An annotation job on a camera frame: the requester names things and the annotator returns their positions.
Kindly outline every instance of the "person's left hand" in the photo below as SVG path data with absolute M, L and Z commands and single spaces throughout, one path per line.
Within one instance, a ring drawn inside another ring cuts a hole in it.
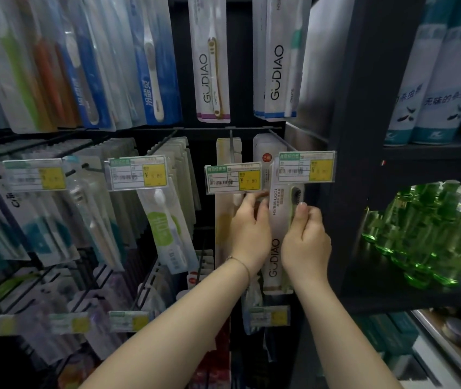
M 259 196 L 248 193 L 230 224 L 231 256 L 244 263 L 251 276 L 263 266 L 272 243 L 268 197 L 260 203 L 257 219 L 254 217 L 254 205 Z

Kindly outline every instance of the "hand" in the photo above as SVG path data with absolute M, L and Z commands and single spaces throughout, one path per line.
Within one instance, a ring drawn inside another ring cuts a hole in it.
M 321 211 L 301 202 L 281 246 L 281 262 L 292 284 L 327 282 L 331 239 L 324 230 Z
M 259 194 L 247 194 L 230 224 L 232 256 L 243 262 L 253 277 L 270 252 L 272 234 L 268 220 L 268 198 L 264 198 L 254 217 L 254 205 Z

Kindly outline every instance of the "barcode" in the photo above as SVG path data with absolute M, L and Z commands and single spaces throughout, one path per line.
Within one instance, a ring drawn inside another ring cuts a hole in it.
M 137 175 L 113 175 L 113 180 L 119 181 L 119 180 L 136 180 L 138 178 Z
M 35 177 L 16 177 L 15 182 L 19 184 L 32 184 L 37 182 L 38 179 Z
M 212 186 L 231 186 L 232 180 L 214 180 L 210 179 L 209 184 Z
M 294 175 L 294 174 L 300 174 L 302 173 L 303 170 L 302 168 L 299 168 L 299 169 L 285 169 L 285 168 L 280 168 L 279 169 L 279 173 L 281 174 L 288 174 L 288 175 Z

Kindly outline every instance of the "white and teal can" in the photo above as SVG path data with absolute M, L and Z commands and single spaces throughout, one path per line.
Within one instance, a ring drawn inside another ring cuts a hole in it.
M 460 124 L 461 0 L 458 0 L 410 140 L 444 145 L 452 142 Z
M 403 146 L 409 142 L 447 32 L 448 19 L 455 1 L 426 1 L 422 22 L 416 31 L 384 146 Z

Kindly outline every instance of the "person's right hand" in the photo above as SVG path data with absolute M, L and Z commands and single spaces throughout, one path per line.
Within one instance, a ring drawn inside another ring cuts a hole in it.
M 327 284 L 330 254 L 331 239 L 324 230 L 321 211 L 299 203 L 281 247 L 281 262 L 292 284 L 305 281 Z

